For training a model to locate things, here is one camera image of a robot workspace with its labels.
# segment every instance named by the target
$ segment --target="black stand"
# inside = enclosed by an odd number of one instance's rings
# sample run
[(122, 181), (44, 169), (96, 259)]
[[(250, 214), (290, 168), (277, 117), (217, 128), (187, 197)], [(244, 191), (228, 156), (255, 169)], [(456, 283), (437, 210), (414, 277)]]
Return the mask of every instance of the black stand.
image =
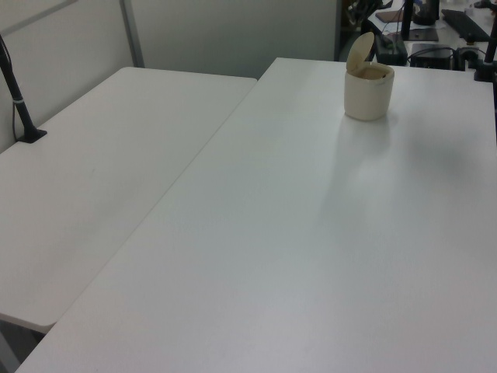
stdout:
[(5, 81), (7, 82), (7, 86), (9, 87), (10, 94), (12, 96), (12, 100), (16, 105), (17, 112), (23, 122), (24, 126), (24, 136), (18, 139), (18, 141), (27, 142), (29, 144), (34, 143), (39, 138), (42, 138), (46, 131), (39, 130), (34, 127), (33, 122), (31, 121), (30, 113), (24, 103), (23, 95), (19, 89), (19, 86), (16, 81), (16, 77), (14, 76), (14, 72), (12, 71), (12, 66), (9, 61), (9, 57), (7, 56), (7, 51), (3, 47), (3, 40), (1, 40), (0, 45), (0, 68), (2, 69), (3, 76)]
[(494, 24), (492, 26), (492, 32), (490, 33), (490, 41), (488, 42), (487, 53), (483, 61), (478, 61), (478, 66), (474, 72), (474, 80), (477, 82), (494, 82), (495, 68), (494, 68), (494, 56), (495, 49), (497, 48), (497, 18), (494, 18)]

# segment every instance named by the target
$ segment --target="table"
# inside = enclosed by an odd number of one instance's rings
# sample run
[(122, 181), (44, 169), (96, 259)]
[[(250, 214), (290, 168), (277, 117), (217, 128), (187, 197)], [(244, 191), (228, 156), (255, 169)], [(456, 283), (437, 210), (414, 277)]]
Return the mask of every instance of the table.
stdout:
[(0, 155), (0, 319), (46, 333), (254, 86), (125, 68)]
[[(465, 8), (469, 7), (470, 4), (473, 4), (475, 1), (471, 1), (468, 3), (464, 2), (440, 2), (440, 11), (442, 9), (451, 9), (451, 10), (459, 10), (459, 11), (464, 11)], [(391, 12), (394, 10), (399, 10), (401, 8), (403, 1), (402, 0), (394, 0), (394, 3), (391, 8), (389, 9), (384, 9), (384, 10), (378, 10), (377, 12)], [(376, 16), (376, 13), (373, 13), (368, 18), (368, 21), (377, 29), (377, 31), (382, 31), (384, 28), (385, 24), (381, 22)], [(493, 25), (493, 16), (492, 13), (489, 9), (473, 9), (473, 14), (470, 16), (488, 35), (490, 35), (492, 31), (492, 25)], [(462, 38), (459, 37), (459, 34), (452, 28), (450, 27), (444, 20), (443, 20), (443, 14), (440, 12), (440, 21), (437, 21), (438, 23), (442, 23), (445, 25), (444, 28), (438, 29), (437, 33), (439, 36), (439, 41), (438, 42), (433, 42), (433, 41), (408, 41), (405, 42), (405, 47), (407, 49), (408, 54), (411, 54), (412, 52), (412, 45), (414, 43), (424, 43), (424, 44), (446, 44), (449, 47), (452, 47), (454, 49), (457, 48), (462, 48), (462, 47), (469, 47), (466, 43), (466, 41)], [(398, 29), (400, 31), (401, 29), (401, 23), (398, 25)], [(488, 43), (474, 43), (473, 47), (480, 48), (482, 51), (486, 52), (487, 51), (487, 46)]]
[(494, 372), (492, 85), (394, 69), (277, 59), (19, 373)]

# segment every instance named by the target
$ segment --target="tabletop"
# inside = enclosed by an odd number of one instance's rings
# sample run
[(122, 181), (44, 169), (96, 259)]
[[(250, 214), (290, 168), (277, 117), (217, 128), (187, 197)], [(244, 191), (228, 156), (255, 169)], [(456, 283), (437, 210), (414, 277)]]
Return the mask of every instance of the tabletop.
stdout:
[(277, 59), (19, 373), (495, 372), (492, 85), (394, 69)]
[(255, 79), (125, 68), (0, 155), (0, 319), (46, 332)]

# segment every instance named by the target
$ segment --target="black box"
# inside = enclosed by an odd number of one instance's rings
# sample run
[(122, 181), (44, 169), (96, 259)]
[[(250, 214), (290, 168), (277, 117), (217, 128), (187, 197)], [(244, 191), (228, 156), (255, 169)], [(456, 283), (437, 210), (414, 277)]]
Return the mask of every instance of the black box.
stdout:
[(411, 67), (450, 70), (451, 57), (452, 50), (448, 45), (416, 43), (412, 45)]

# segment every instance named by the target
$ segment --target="white wall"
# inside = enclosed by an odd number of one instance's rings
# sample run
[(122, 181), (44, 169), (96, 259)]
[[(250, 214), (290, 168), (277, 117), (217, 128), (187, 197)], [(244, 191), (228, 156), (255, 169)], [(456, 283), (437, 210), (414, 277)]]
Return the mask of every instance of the white wall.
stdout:
[[(119, 0), (78, 0), (4, 40), (35, 126), (133, 65)], [(13, 143), (11, 116), (12, 99), (0, 75), (0, 152)], [(18, 117), (16, 122), (20, 135)]]
[(332, 60), (337, 0), (130, 0), (144, 65), (259, 78), (276, 57)]

